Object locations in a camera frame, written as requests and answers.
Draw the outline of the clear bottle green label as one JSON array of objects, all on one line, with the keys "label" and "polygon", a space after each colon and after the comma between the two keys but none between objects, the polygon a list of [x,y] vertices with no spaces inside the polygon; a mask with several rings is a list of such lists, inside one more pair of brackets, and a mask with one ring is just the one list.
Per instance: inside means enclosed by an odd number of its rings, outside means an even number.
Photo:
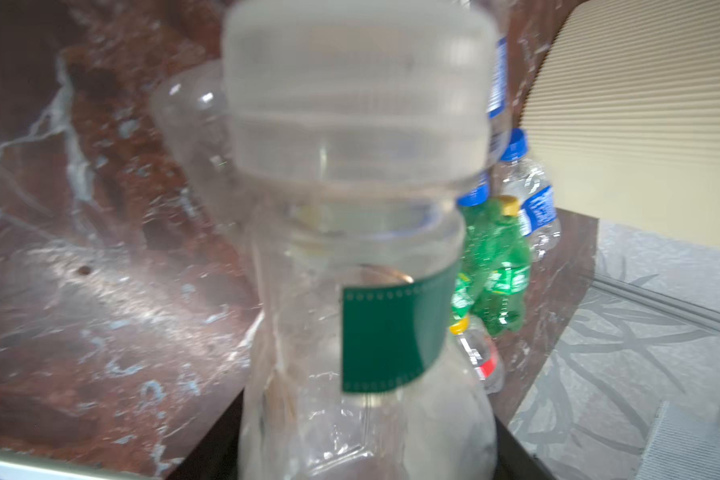
[{"label": "clear bottle green label", "polygon": [[453,1],[237,1],[221,58],[152,96],[263,317],[241,479],[489,479],[496,422],[452,338],[498,28]]}]

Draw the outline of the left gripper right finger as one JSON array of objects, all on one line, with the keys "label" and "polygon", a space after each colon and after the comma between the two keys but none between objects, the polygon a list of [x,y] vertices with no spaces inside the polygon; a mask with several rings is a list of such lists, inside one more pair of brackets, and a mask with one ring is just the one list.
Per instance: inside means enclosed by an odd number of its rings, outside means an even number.
[{"label": "left gripper right finger", "polygon": [[498,460],[495,480],[555,480],[552,472],[530,454],[496,419]]}]

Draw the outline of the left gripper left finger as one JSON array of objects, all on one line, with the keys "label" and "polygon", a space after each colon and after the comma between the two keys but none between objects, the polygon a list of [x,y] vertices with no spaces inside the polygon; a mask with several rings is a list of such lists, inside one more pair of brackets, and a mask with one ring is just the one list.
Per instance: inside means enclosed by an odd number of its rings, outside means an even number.
[{"label": "left gripper left finger", "polygon": [[238,448],[244,391],[224,411],[200,443],[168,475],[168,480],[238,478]]}]

